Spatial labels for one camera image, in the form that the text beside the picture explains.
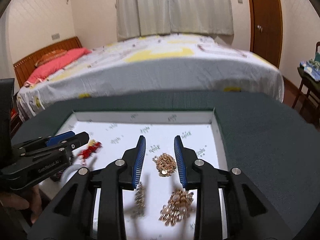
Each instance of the yellow pattern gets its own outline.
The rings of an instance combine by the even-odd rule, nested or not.
[[[38,107],[38,108],[40,108],[40,100],[39,100],[39,98],[38,97],[34,97],[34,101],[35,101],[35,103],[36,103],[36,106]]]
[[[133,54],[131,57],[127,58],[126,62],[136,62],[144,60],[153,60],[159,58],[171,58],[171,57],[186,57],[192,56],[194,52],[189,48],[181,48],[181,51],[170,51],[162,53],[152,53],[151,50],[143,50]]]
[[[79,98],[90,98],[90,97],[91,96],[88,93],[82,93],[82,94],[79,95]]]
[[[176,44],[176,43],[185,43],[185,44],[196,44],[196,41],[183,41],[183,40],[175,40],[175,41],[168,41],[167,43]]]
[[[226,87],[223,91],[224,92],[241,92],[241,88],[240,87]]]
[[[260,57],[259,55],[254,54],[254,53],[252,53],[252,55],[253,55],[255,58],[257,58],[257,59],[259,59],[259,60],[263,61],[264,63],[267,63],[267,64],[269,64],[269,65],[273,66],[275,69],[278,69],[276,66],[272,65],[269,61],[265,60],[264,58]]]
[[[138,40],[145,40],[146,38],[158,38],[160,37],[159,35],[151,35],[151,36],[142,36],[139,37]]]
[[[53,78],[50,78],[50,79],[47,79],[47,81],[62,80],[62,79],[65,79],[67,77],[73,76],[75,73],[79,72],[80,70],[82,70],[84,68],[89,68],[89,67],[91,67],[91,66],[88,65],[88,64],[81,64],[81,65],[78,65],[78,66],[75,66],[75,67],[71,67],[71,68],[68,68],[65,71],[63,71],[60,75],[58,75],[56,77],[53,77]]]

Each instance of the bedspread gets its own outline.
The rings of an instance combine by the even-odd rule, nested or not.
[[[155,35],[94,49],[44,82],[22,87],[17,105],[25,119],[57,101],[151,90],[263,92],[282,102],[284,82],[271,63],[210,37]]]

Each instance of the finger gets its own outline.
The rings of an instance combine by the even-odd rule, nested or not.
[[[36,185],[32,188],[32,197],[30,201],[30,209],[32,210],[31,222],[34,223],[42,213],[41,197],[39,193],[39,186]]]
[[[27,200],[13,193],[0,193],[0,202],[4,207],[17,210],[27,209],[30,206]]]

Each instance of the human hand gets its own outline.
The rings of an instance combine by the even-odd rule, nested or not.
[[[41,197],[38,185],[32,187],[27,194],[25,194],[25,198],[22,198],[14,193],[0,192],[0,203],[3,207],[11,207],[15,208],[16,210],[30,208],[32,211],[32,223],[35,223],[42,213]]]

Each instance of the blue gripper pad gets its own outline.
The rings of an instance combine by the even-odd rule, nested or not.
[[[63,141],[63,140],[66,140],[70,137],[73,137],[75,136],[76,134],[73,132],[73,131],[69,131],[69,132],[65,132],[65,133],[62,133],[62,134],[59,134],[59,135],[56,135],[55,137],[51,137],[46,145],[47,147],[49,146],[53,146],[53,145],[56,145],[58,144],[59,142]]]

